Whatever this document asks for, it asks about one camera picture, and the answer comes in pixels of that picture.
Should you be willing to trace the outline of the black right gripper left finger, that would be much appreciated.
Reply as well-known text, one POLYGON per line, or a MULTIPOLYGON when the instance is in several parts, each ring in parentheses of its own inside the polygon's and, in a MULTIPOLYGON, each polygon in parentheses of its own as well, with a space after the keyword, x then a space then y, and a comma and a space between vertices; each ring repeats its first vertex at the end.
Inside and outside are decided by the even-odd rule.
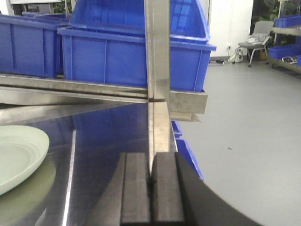
POLYGON ((145 154, 127 153, 120 220, 122 224, 151 222, 148 179, 145 154))

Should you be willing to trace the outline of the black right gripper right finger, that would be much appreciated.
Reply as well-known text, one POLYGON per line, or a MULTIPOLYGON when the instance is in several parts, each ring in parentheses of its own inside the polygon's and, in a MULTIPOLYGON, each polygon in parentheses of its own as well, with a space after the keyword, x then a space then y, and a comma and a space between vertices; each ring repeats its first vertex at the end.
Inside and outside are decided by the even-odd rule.
POLYGON ((157 153, 152 166, 154 226, 257 226, 214 193, 182 154, 157 153))

